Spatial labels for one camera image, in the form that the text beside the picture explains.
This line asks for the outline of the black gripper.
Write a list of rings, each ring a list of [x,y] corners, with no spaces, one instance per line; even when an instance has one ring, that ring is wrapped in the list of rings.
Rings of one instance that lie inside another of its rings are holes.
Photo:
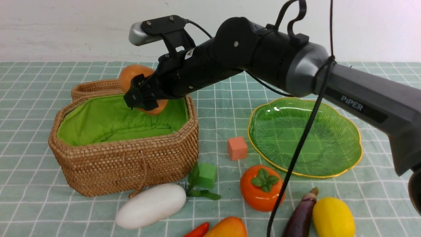
[[[243,72],[227,68],[216,58],[214,39],[177,53],[162,55],[155,74],[139,74],[131,79],[131,87],[123,90],[123,99],[131,108],[152,111],[160,107],[159,99],[181,98]]]

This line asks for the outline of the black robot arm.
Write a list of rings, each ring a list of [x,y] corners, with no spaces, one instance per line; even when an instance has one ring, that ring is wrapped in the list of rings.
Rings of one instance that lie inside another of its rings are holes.
[[[136,46],[164,41],[168,53],[151,76],[135,76],[124,100],[146,111],[243,71],[293,97],[322,95],[388,136],[398,176],[411,170],[409,198],[420,212],[421,93],[347,66],[328,73],[326,49],[302,34],[284,34],[245,17],[225,20],[214,37],[195,45],[177,15],[132,24]]]

